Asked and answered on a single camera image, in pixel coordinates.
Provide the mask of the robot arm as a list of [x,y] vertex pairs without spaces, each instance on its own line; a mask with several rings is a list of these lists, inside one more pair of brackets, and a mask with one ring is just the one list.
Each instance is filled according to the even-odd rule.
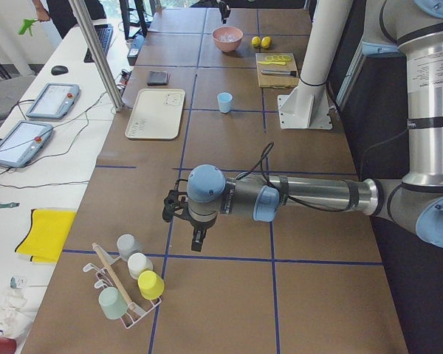
[[221,22],[223,24],[227,23],[228,18],[230,17],[231,8],[227,1],[217,0],[219,12],[221,15]]
[[211,164],[195,167],[162,210],[166,222],[191,224],[194,251],[218,216],[270,222],[286,205],[361,212],[443,248],[443,1],[368,1],[362,47],[369,57],[405,56],[405,128],[364,150],[359,181],[275,176],[264,168],[270,147],[234,178]]

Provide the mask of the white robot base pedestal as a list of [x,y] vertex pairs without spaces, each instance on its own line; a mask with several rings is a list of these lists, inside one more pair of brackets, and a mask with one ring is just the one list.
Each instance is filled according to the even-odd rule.
[[352,4],[352,0],[317,3],[298,85],[290,94],[278,96],[282,129],[332,129],[326,82]]

